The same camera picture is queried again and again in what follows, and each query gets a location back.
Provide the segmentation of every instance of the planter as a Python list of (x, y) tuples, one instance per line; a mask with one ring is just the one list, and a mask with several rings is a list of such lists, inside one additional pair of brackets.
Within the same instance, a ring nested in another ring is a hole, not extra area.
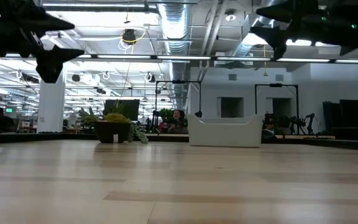
[(114, 143), (114, 135), (118, 134), (118, 143), (128, 140), (131, 124), (117, 122), (96, 122), (94, 132), (101, 143)]

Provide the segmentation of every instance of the computer monitor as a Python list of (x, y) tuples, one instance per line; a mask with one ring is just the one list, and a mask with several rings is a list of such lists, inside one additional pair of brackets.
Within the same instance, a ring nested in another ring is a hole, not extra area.
[[(106, 100), (106, 107), (114, 106), (116, 103), (117, 100)], [(138, 120), (140, 100), (119, 100), (119, 103), (126, 106), (127, 118), (131, 121)]]

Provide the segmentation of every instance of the woman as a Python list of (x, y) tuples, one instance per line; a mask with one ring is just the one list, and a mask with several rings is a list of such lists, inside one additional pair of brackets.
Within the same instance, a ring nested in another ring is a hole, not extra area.
[(170, 134), (187, 134), (188, 130), (185, 127), (185, 112), (181, 110), (173, 111), (173, 122), (168, 129)]

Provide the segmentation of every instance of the wooden floor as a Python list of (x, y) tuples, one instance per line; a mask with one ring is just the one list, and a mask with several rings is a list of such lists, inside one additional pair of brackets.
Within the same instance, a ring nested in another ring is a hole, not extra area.
[(358, 224), (358, 151), (0, 144), (0, 224)]

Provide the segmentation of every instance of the black metal frame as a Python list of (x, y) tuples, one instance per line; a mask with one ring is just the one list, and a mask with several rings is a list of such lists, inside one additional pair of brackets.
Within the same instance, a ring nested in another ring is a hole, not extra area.
[(299, 119), (299, 92), (298, 92), (298, 85), (285, 85), (285, 84), (281, 84), (281, 83), (273, 83), (273, 84), (255, 84), (255, 114), (258, 113), (258, 101), (257, 101), (257, 87), (258, 86), (269, 86), (272, 88), (281, 88), (283, 86), (293, 86), (295, 87), (296, 90), (296, 120)]
[(155, 110), (157, 111), (157, 96), (158, 96), (158, 84), (159, 83), (172, 83), (172, 84), (185, 84), (185, 83), (198, 83), (198, 85), (200, 86), (199, 89), (199, 93), (200, 93), (200, 109), (199, 111), (201, 111), (201, 81), (156, 81), (155, 82)]

